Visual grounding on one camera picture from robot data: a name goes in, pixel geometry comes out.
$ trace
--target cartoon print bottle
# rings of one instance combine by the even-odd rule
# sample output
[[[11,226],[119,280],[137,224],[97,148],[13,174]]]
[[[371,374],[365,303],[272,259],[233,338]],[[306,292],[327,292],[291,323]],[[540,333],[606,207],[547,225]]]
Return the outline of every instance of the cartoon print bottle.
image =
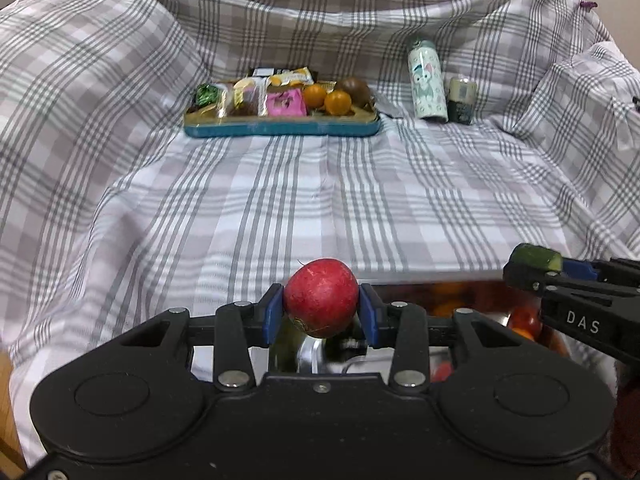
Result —
[[[411,93],[415,116],[447,122],[447,100],[444,95],[440,59],[433,42],[415,40],[409,50]]]

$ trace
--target red apple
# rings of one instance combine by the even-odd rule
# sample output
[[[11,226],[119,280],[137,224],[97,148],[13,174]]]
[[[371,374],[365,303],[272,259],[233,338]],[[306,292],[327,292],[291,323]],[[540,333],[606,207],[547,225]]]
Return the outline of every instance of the red apple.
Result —
[[[312,261],[284,288],[284,309],[302,332],[327,338],[347,328],[358,305],[358,282],[344,263]]]

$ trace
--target kiwi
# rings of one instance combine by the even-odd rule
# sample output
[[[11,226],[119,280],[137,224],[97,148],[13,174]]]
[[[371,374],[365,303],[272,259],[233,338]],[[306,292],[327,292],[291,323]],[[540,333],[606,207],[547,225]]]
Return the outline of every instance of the kiwi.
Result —
[[[335,84],[334,90],[347,92],[351,97],[353,105],[358,108],[364,108],[371,102],[371,90],[369,89],[369,85],[357,77],[341,79]]]

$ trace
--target small can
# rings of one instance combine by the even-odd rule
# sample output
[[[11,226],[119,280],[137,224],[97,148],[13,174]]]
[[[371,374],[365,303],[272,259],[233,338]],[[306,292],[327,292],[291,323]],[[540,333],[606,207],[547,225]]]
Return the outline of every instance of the small can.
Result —
[[[436,46],[432,41],[414,40],[409,49],[409,73],[415,116],[446,123],[447,100],[442,69]]]
[[[478,95],[478,85],[466,77],[452,77],[449,82],[449,118],[455,123],[471,124]]]

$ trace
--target orange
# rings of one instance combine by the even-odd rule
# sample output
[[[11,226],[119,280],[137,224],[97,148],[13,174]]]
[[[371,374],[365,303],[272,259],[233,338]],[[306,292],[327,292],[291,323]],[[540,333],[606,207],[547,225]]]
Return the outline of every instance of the orange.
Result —
[[[432,294],[455,296],[466,292],[467,285],[463,282],[437,282],[430,283],[430,289]]]
[[[342,90],[334,90],[324,99],[324,109],[329,115],[346,115],[351,111],[351,96]]]
[[[511,330],[513,330],[516,334],[520,334],[522,337],[526,337],[527,339],[531,339],[532,341],[535,341],[535,339],[533,339],[533,335],[531,335],[526,330],[523,330],[521,328],[512,328]]]
[[[436,317],[451,317],[453,311],[461,306],[465,306],[465,304],[459,300],[445,301],[444,303],[439,303],[432,309],[430,314]]]
[[[320,108],[324,104],[326,90],[319,84],[309,85],[302,91],[302,98],[307,108]]]

